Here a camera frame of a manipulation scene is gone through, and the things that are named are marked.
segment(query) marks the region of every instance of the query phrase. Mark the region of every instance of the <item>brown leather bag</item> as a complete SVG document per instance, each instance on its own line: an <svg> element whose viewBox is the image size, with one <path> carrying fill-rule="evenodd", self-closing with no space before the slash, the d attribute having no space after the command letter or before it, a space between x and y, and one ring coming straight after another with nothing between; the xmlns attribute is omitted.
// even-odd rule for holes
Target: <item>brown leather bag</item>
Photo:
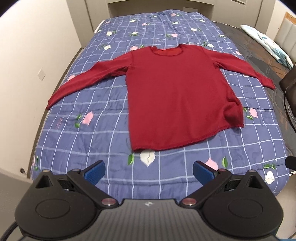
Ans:
<svg viewBox="0 0 296 241"><path fill-rule="evenodd" d="M283 92L286 93L286 98L293 115L296 116L296 65L294 65L279 84Z"/></svg>

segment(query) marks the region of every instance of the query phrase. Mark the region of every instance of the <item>folded blanket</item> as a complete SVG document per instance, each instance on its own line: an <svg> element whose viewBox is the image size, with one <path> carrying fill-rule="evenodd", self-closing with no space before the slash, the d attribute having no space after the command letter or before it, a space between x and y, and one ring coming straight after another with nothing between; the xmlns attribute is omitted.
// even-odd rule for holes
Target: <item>folded blanket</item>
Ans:
<svg viewBox="0 0 296 241"><path fill-rule="evenodd" d="M272 57L276 59L276 61L283 64L289 69L293 68L293 63L290 57L273 40L248 25L241 25L241 29L245 31L251 38L256 40L259 44L261 44L262 47L267 52L269 52Z"/></svg>

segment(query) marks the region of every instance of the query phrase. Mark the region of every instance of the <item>shirt's left sleeve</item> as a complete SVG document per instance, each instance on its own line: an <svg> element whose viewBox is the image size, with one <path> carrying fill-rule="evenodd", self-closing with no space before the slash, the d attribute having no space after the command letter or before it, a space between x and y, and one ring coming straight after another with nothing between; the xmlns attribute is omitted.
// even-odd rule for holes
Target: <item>shirt's left sleeve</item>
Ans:
<svg viewBox="0 0 296 241"><path fill-rule="evenodd" d="M232 54L203 49L205 54L208 55L219 68L257 78L264 87L268 87L272 90L276 88L271 79L256 72L248 62Z"/></svg>

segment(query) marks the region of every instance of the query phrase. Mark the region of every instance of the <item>neckline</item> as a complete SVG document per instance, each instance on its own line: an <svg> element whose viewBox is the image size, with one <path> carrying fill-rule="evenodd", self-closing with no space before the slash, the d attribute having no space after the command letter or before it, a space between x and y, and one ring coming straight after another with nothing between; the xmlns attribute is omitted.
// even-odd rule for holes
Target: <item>neckline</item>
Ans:
<svg viewBox="0 0 296 241"><path fill-rule="evenodd" d="M184 52L184 49L182 48L182 45L178 45L174 48L169 49L158 49L156 46L149 46L152 53L160 56L176 56L180 55Z"/></svg>

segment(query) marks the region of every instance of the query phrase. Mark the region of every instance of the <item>blue bedspread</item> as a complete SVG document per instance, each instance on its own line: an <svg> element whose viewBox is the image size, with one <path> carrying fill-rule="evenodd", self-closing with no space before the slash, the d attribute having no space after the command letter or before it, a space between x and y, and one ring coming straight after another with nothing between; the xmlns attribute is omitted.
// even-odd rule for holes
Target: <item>blue bedspread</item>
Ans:
<svg viewBox="0 0 296 241"><path fill-rule="evenodd" d="M203 15L166 10L106 20L74 62L64 82L71 75L87 71L97 61L113 59L133 46L170 48L178 44L203 45L243 59L232 41ZM125 76L109 78L65 97L51 108L38 141L33 178L42 169L63 174L103 160L107 170L97 187L119 201L123 198L180 200L201 187L192 174L194 161L206 162L210 158L212 164L225 166L234 174L257 170L270 183L270 189L279 193L289 171L284 165L286 147L271 102L257 79L221 71L246 108L244 128L228 129L184 148L151 151L146 154L146 160L153 161L149 167L140 160L140 153L135 153L134 162L128 166L131 148ZM90 124L82 124L83 116L91 111L94 117Z"/></svg>

